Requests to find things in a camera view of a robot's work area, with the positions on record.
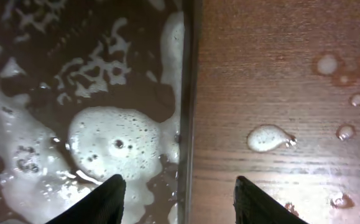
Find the metal edge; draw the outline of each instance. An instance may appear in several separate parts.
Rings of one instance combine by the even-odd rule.
[[[198,41],[201,31],[202,0],[183,0],[184,53],[180,121],[180,163],[178,166],[178,224],[191,223],[193,133],[198,73]]]

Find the wooden table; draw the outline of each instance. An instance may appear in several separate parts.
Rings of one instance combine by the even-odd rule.
[[[309,223],[360,223],[360,0],[205,0],[200,40],[192,223],[234,223],[233,188],[245,175]],[[342,58],[337,86],[314,58]],[[351,124],[356,135],[340,141]],[[276,124],[294,147],[263,154],[248,133]],[[336,209],[343,192],[355,206]]]

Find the wooden surface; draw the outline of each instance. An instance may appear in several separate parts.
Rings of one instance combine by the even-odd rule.
[[[313,61],[334,52],[354,79],[334,86]],[[234,180],[245,175],[309,223],[360,223],[360,0],[205,0],[200,40],[192,223],[234,223]],[[349,141],[336,130],[356,128]],[[258,154],[248,133],[276,124],[295,147]],[[335,209],[348,194],[355,206]]]

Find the brown wood surface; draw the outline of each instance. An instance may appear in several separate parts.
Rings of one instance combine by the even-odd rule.
[[[233,188],[245,175],[309,223],[360,223],[360,0],[205,0],[195,117],[192,223],[234,223]],[[352,82],[313,72],[334,52]],[[336,130],[356,128],[349,141]],[[295,147],[259,154],[248,133],[276,124]],[[335,209],[344,192],[353,208]]]

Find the black object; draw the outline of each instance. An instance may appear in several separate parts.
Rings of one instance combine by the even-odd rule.
[[[120,224],[126,182],[116,174],[47,224]]]
[[[234,189],[236,224],[307,224],[243,176]]]

